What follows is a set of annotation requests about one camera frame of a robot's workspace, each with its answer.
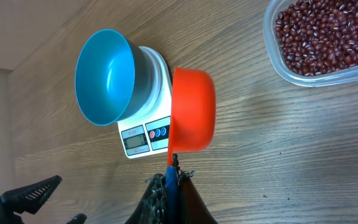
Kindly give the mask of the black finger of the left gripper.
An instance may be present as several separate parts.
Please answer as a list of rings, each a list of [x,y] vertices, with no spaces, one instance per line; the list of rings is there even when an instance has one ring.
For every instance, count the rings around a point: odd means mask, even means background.
[[[23,223],[20,214],[35,215],[62,182],[59,175],[0,195],[0,224]]]
[[[83,213],[75,215],[67,224],[84,224],[87,216]]]

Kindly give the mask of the red scoop with blue handle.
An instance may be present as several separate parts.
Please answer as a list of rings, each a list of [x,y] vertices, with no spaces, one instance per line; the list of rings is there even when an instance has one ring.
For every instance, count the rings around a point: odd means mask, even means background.
[[[211,76],[202,70],[175,68],[165,176],[169,223],[180,223],[177,153],[206,149],[213,139],[215,122],[216,92]]]

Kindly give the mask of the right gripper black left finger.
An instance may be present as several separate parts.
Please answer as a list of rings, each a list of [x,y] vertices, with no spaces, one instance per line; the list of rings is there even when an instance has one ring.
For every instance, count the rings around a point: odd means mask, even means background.
[[[168,197],[165,176],[155,174],[147,180],[149,184],[134,213],[126,224],[166,224],[168,223]]]

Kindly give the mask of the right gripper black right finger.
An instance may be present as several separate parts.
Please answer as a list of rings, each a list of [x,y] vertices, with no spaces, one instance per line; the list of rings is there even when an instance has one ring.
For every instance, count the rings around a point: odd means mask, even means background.
[[[179,216],[184,224],[217,224],[191,178],[195,171],[181,170],[179,175]]]

